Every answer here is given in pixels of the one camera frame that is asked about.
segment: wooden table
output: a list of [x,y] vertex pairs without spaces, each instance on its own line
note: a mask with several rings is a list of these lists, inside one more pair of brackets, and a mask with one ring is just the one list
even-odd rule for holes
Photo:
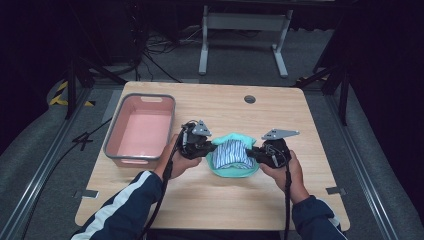
[[[172,95],[176,101],[173,133],[180,131],[181,124],[201,119],[213,134],[209,140],[237,132],[256,138],[255,146],[260,146],[263,142],[261,136],[272,128],[299,130],[300,135],[285,140],[296,152],[303,167],[306,188],[333,208],[343,230],[349,229],[349,219],[340,195],[327,194],[326,188],[335,187],[336,183],[301,90],[130,82],[125,85],[122,96],[129,93]],[[246,95],[254,96],[256,102],[246,103]],[[107,199],[126,187],[142,170],[117,167],[102,149],[87,186],[87,189],[99,191],[99,196],[97,199],[82,199],[76,223],[84,224]],[[273,179],[261,170],[248,178],[221,178],[212,173],[203,160],[198,167],[169,182],[152,227],[283,230],[284,226],[284,193]]]

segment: human hand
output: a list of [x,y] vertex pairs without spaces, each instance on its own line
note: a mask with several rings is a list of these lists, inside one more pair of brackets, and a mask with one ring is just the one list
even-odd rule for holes
[[[158,164],[154,170],[154,172],[163,180],[163,172],[165,171],[166,165],[168,163],[169,157],[172,153],[172,150],[174,148],[174,145],[176,143],[178,139],[178,134],[175,134],[174,136],[172,136],[172,139],[170,141],[169,144],[167,144],[163,151],[162,154],[158,160]],[[171,179],[176,178],[178,176],[180,176],[181,174],[183,174],[185,172],[185,170],[187,170],[188,168],[192,168],[195,167],[197,165],[199,165],[200,161],[202,160],[202,158],[195,158],[192,160],[189,160],[187,158],[184,158],[183,156],[181,156],[179,151],[176,151],[174,153],[174,156],[172,158],[172,162],[173,162],[173,167],[172,167],[172,173],[171,173]]]
[[[302,166],[296,154],[290,150],[291,160],[289,161],[289,169],[291,173],[292,184],[290,186],[290,198],[293,204],[296,204],[309,197],[309,193],[303,184]],[[271,168],[268,165],[261,163],[261,170],[275,180],[277,186],[285,191],[286,186],[286,167]]]

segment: metal rail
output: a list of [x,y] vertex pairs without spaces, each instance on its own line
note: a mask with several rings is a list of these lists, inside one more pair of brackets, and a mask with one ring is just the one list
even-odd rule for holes
[[43,186],[44,182],[48,180],[47,177],[49,172],[53,170],[56,161],[58,161],[57,155],[63,145],[63,141],[67,136],[70,128],[72,127],[73,121],[77,117],[81,108],[84,106],[84,103],[87,101],[90,92],[91,89],[88,88],[83,88],[81,90],[81,95],[77,102],[77,108],[75,109],[74,114],[72,114],[68,120],[65,120],[62,123],[56,137],[53,140],[52,145],[44,156],[40,166],[38,167],[32,180],[24,191],[21,200],[15,207],[15,210],[0,233],[0,240],[20,238],[19,236],[16,236],[16,234],[20,230],[22,223],[24,223],[29,212],[31,211],[31,208],[35,203],[38,194],[41,194],[41,187]]
[[358,177],[359,183],[362,187],[362,190],[365,193],[365,197],[368,201],[368,204],[371,207],[371,211],[374,214],[375,220],[377,221],[377,225],[380,228],[380,231],[384,237],[384,239],[392,240],[399,239],[393,225],[384,209],[383,203],[381,202],[380,196],[374,184],[371,181],[371,178],[365,168],[365,165],[362,161],[361,156],[355,146],[355,143],[349,133],[347,127],[343,126],[339,119],[338,115],[338,107],[336,100],[334,100],[333,96],[327,95],[325,96],[325,100],[328,106],[331,109],[331,114],[335,118],[337,122],[337,127],[340,130],[340,133],[343,136],[343,139],[349,149],[350,160],[355,171],[356,176]]

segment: yellow tape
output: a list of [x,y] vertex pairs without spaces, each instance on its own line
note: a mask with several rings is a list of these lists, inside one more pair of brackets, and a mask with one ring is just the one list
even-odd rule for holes
[[[60,96],[62,95],[63,91],[65,90],[67,86],[68,86],[68,81],[63,80],[62,84],[60,84],[59,88],[57,89],[54,97],[52,98],[52,100],[50,100],[50,105],[64,105],[64,106],[68,105],[68,101],[60,99]],[[96,101],[87,101],[84,104],[84,106],[87,106],[87,107],[94,107],[95,105],[96,105]]]

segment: pink tub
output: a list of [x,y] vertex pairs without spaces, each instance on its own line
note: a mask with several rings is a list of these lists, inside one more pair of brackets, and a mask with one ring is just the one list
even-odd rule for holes
[[125,96],[106,138],[106,156],[120,167],[154,167],[170,140],[174,110],[169,95]]

